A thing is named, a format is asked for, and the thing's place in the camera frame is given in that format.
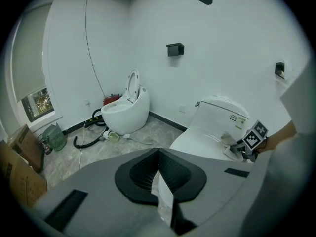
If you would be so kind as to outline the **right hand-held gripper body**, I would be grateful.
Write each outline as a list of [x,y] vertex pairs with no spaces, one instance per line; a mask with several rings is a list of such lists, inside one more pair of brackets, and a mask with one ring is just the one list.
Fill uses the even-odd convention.
[[246,144],[245,155],[250,161],[255,161],[255,148],[260,145],[264,139],[267,137],[268,129],[257,120],[250,130],[244,135],[240,140]]

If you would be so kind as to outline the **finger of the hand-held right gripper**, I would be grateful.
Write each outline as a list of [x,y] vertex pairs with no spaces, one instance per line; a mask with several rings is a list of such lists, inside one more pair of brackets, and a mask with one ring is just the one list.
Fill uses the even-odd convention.
[[245,152],[246,151],[246,144],[244,142],[241,142],[239,144],[230,146],[231,152]]

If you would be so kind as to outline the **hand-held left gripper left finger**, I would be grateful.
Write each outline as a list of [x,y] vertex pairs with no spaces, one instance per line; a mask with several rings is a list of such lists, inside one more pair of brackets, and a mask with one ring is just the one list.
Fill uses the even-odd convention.
[[156,149],[134,151],[91,163],[50,189],[34,206],[49,236],[62,237],[170,237],[156,204],[139,204],[122,184],[139,195],[153,198],[141,187],[144,161]]

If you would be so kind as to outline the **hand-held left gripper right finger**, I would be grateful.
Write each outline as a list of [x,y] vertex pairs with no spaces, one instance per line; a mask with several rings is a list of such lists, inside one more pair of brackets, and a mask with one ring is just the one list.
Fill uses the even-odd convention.
[[160,149],[159,195],[172,211],[170,228],[182,235],[200,226],[233,197],[252,167]]

